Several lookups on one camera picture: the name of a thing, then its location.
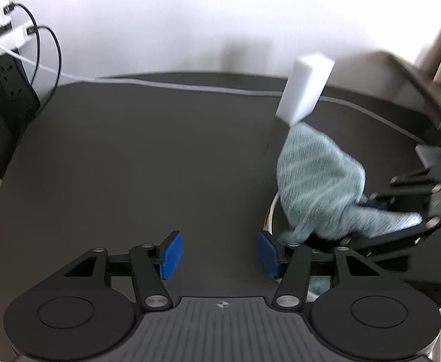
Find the white ceramic bowl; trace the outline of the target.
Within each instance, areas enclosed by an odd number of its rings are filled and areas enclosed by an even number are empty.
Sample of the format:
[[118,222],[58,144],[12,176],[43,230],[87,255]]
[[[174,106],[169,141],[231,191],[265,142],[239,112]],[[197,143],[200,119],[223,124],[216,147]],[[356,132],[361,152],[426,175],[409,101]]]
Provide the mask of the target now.
[[[271,235],[274,235],[274,213],[278,204],[279,204],[279,192],[277,192],[274,195],[274,198],[272,199],[270,206],[268,208],[267,214],[265,215],[264,224],[263,224],[263,230],[267,231]],[[314,302],[318,297],[319,297],[318,294],[308,291],[306,296],[306,301]]]

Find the teal striped microfiber cloth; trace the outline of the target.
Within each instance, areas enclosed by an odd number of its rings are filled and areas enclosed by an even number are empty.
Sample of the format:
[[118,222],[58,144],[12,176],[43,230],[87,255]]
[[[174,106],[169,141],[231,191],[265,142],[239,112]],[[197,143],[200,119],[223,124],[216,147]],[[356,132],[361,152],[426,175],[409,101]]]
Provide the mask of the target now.
[[417,212],[364,206],[363,166],[304,122],[289,129],[276,174],[289,224],[278,236],[284,245],[304,243],[313,234],[323,240],[341,240],[351,234],[372,239],[418,226],[423,220]]

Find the white sponge block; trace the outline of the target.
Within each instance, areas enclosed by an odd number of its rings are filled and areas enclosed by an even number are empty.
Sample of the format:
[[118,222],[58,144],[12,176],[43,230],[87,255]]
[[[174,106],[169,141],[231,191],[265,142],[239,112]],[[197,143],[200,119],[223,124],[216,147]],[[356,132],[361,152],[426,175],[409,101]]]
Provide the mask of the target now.
[[275,116],[292,127],[312,113],[335,66],[322,53],[298,56],[283,90]]

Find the black power strip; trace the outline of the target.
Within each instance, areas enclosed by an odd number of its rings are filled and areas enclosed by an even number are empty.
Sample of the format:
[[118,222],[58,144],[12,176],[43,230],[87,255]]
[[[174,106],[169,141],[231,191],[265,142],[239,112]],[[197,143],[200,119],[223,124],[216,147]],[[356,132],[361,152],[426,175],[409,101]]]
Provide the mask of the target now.
[[[11,23],[16,7],[0,0],[0,36],[17,27]],[[40,100],[23,68],[23,62],[6,53],[0,57],[0,116],[12,131],[26,128],[40,107]]]

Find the white charger plug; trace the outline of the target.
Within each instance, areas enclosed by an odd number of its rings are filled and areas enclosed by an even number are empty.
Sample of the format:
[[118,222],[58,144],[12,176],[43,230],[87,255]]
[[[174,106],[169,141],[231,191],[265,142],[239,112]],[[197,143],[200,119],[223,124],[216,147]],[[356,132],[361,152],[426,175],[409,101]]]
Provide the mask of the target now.
[[5,55],[6,51],[18,51],[32,40],[34,34],[35,26],[31,21],[2,34],[0,36],[0,57]]

